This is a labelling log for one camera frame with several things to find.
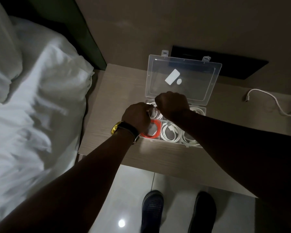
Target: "shoe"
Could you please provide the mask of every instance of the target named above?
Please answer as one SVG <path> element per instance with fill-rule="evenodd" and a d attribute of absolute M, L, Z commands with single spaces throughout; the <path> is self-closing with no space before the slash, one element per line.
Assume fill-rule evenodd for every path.
<path fill-rule="evenodd" d="M 188 233 L 211 233 L 216 220 L 216 204 L 207 192 L 199 192 Z"/>
<path fill-rule="evenodd" d="M 164 197 L 158 190 L 152 190 L 143 199 L 141 233 L 159 232 L 162 213 L 164 207 Z"/>

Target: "wristwatch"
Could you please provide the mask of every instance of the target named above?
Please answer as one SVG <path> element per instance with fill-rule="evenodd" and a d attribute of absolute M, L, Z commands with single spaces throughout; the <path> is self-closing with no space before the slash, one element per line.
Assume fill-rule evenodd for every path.
<path fill-rule="evenodd" d="M 138 141 L 138 139 L 139 139 L 139 132 L 138 132 L 138 130 L 134 126 L 130 125 L 127 122 L 123 122 L 123 121 L 118 122 L 111 129 L 111 135 L 113 135 L 118 128 L 126 129 L 126 130 L 128 130 L 134 136 L 135 140 L 134 140 L 133 144 L 135 144 Z"/>

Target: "beige wall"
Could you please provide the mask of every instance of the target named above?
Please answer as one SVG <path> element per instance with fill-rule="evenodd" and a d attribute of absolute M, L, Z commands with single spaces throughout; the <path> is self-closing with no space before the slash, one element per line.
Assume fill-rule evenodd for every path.
<path fill-rule="evenodd" d="M 172 45 L 243 55 L 270 63 L 218 82 L 291 94 L 291 0 L 76 2 L 107 63 L 146 70 L 149 54 Z"/>

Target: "dark green headboard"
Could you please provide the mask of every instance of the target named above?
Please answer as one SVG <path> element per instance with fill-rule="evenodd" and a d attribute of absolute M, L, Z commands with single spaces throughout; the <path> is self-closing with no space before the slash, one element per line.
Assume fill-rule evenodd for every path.
<path fill-rule="evenodd" d="M 95 69 L 107 64 L 75 0 L 0 0 L 8 15 L 28 19 L 64 35 Z"/>

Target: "white tile floor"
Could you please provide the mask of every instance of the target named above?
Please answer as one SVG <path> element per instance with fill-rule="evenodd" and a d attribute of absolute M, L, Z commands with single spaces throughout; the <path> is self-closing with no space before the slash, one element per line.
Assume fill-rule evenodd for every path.
<path fill-rule="evenodd" d="M 187 233 L 195 198 L 201 190 L 210 193 L 216 202 L 213 233 L 254 232 L 255 198 L 124 165 L 90 232 L 140 232 L 141 205 L 151 187 L 164 195 L 160 233 Z"/>

